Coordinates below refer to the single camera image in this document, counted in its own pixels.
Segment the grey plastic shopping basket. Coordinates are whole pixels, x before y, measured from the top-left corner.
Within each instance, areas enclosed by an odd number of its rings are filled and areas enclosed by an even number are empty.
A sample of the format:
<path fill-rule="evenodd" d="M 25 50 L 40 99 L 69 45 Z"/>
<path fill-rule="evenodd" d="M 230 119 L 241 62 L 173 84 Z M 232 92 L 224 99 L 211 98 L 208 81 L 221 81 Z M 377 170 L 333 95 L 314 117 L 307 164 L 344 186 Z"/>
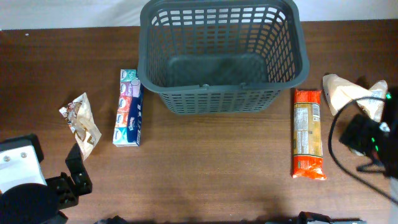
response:
<path fill-rule="evenodd" d="M 137 74 L 176 114 L 262 111 L 309 73 L 292 0 L 149 1 L 140 22 Z"/>

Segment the beige pasta bag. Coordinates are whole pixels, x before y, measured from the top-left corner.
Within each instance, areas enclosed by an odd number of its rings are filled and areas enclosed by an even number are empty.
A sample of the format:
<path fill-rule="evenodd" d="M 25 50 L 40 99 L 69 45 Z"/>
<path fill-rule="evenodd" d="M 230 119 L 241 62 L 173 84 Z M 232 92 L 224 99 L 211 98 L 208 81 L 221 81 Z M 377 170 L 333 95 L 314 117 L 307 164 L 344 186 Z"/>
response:
<path fill-rule="evenodd" d="M 385 80 L 376 82 L 367 90 L 339 77 L 337 74 L 329 74 L 323 77 L 322 84 L 326 101 L 333 116 L 351 100 L 366 96 L 385 99 L 387 93 L 387 82 Z M 373 121 L 381 121 L 384 109 L 382 101 L 367 99 L 359 100 L 357 104 Z"/>

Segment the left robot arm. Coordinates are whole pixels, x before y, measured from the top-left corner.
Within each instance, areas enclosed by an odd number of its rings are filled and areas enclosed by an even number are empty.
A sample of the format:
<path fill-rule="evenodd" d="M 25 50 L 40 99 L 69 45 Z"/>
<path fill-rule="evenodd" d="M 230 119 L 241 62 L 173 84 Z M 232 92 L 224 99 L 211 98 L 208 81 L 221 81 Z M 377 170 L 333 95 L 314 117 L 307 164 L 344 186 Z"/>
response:
<path fill-rule="evenodd" d="M 40 166 L 43 160 L 35 134 L 1 142 L 1 223 L 66 223 L 62 210 L 92 193 L 78 144 L 65 159 L 70 175 L 62 172 L 46 179 Z"/>

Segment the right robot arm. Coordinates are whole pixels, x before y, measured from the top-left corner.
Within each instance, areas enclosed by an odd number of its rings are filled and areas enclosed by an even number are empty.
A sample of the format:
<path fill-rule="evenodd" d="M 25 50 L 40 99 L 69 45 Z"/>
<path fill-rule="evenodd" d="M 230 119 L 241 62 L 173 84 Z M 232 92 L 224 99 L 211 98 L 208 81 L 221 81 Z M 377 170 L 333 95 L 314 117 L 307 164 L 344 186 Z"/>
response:
<path fill-rule="evenodd" d="M 388 90 L 384 99 L 364 96 L 349 101 L 337 112 L 333 124 L 336 124 L 338 117 L 347 107 L 362 100 L 383 103 L 382 120 L 377 122 L 363 114 L 356 114 L 341 134 L 339 142 L 371 160 L 368 164 L 357 166 L 357 172 L 381 174 L 391 179 L 394 195 L 350 172 L 337 159 L 334 159 L 334 162 L 350 177 L 388 199 L 393 204 L 391 223 L 397 223 L 397 87 Z"/>

